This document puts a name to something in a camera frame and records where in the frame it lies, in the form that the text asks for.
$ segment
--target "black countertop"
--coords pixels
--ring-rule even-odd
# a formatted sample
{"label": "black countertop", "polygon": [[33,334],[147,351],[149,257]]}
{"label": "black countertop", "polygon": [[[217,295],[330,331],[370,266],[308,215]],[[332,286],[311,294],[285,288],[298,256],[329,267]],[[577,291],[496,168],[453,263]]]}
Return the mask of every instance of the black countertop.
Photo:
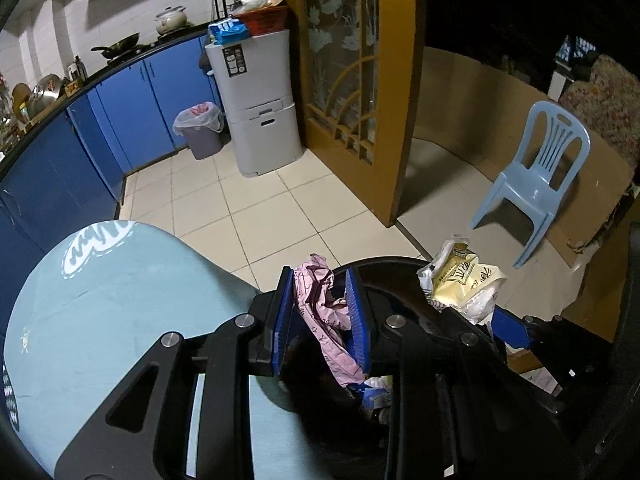
{"label": "black countertop", "polygon": [[145,59],[146,57],[152,56],[153,54],[157,54],[161,50],[165,50],[167,48],[171,48],[179,43],[184,41],[192,40],[193,38],[197,38],[198,36],[203,35],[207,31],[207,26],[209,23],[203,23],[201,25],[193,25],[193,27],[189,27],[184,30],[183,34],[178,34],[174,38],[170,40],[163,41],[161,43],[156,43],[155,46],[140,52],[133,57],[128,58],[126,61],[119,63],[115,66],[107,65],[104,68],[98,70],[91,76],[87,78],[84,82],[84,86],[79,89],[78,92],[73,94],[71,97],[65,98],[59,106],[57,106],[54,110],[52,110],[46,117],[44,117],[38,124],[36,124],[31,130],[27,132],[18,143],[12,147],[12,149],[5,154],[3,160],[0,160],[0,180],[4,178],[4,176],[9,171],[9,168],[15,163],[15,161],[20,157],[22,152],[27,148],[29,144],[33,142],[38,134],[46,128],[53,119],[55,119],[59,114],[61,114],[66,108],[72,104],[76,99],[80,96],[86,94],[89,90],[95,88],[105,79],[111,77],[115,73],[123,70],[127,66],[131,66],[134,63],[139,62],[141,59]]}

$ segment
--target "metal bolt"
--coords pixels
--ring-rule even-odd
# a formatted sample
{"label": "metal bolt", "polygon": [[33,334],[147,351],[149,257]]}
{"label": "metal bolt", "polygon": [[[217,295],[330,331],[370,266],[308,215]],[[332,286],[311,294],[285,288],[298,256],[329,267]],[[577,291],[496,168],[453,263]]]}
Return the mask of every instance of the metal bolt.
{"label": "metal bolt", "polygon": [[466,346],[475,346],[478,344],[478,336],[473,332],[465,332],[460,336],[460,341]]}
{"label": "metal bolt", "polygon": [[172,346],[176,346],[180,341],[180,334],[175,332],[167,332],[162,336],[160,342],[162,346],[166,346],[167,348],[171,348]]}
{"label": "metal bolt", "polygon": [[255,323],[255,317],[251,314],[240,314],[236,317],[236,326],[238,328],[248,328]]}
{"label": "metal bolt", "polygon": [[402,328],[406,325],[406,319],[400,314],[393,314],[386,318],[386,324],[388,324],[391,328]]}

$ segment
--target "crumpled pink wrapper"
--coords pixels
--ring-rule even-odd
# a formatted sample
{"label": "crumpled pink wrapper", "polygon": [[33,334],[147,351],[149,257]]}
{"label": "crumpled pink wrapper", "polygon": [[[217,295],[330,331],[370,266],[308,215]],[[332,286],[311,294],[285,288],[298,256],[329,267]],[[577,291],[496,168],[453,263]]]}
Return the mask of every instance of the crumpled pink wrapper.
{"label": "crumpled pink wrapper", "polygon": [[300,316],[318,339],[335,380],[340,386],[362,383],[366,378],[362,368],[345,350],[337,331],[351,330],[351,319],[344,300],[334,300],[329,293],[334,274],[327,267],[326,258],[312,254],[293,273]]}

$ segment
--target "white plastic bag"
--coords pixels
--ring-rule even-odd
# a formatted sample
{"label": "white plastic bag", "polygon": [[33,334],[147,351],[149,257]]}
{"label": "white plastic bag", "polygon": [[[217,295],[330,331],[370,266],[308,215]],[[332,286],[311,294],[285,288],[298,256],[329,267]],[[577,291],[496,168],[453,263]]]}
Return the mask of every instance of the white plastic bag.
{"label": "white plastic bag", "polygon": [[205,127],[220,133],[224,126],[222,112],[215,104],[206,102],[181,111],[175,118],[173,130],[176,135],[183,135],[187,128]]}
{"label": "white plastic bag", "polygon": [[433,308],[455,308],[476,324],[494,311],[498,290],[507,277],[498,267],[479,263],[468,243],[468,238],[453,235],[417,274],[424,297]]}

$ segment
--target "frying pan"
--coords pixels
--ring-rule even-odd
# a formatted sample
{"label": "frying pan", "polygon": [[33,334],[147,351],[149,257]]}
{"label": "frying pan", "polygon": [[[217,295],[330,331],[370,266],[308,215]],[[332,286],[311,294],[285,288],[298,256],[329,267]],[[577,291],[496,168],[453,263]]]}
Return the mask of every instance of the frying pan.
{"label": "frying pan", "polygon": [[102,51],[102,56],[106,59],[113,59],[120,54],[124,54],[127,50],[131,50],[138,44],[140,33],[136,32],[131,36],[127,36],[124,40],[120,40],[118,43],[114,43],[111,46],[94,46],[91,50]]}

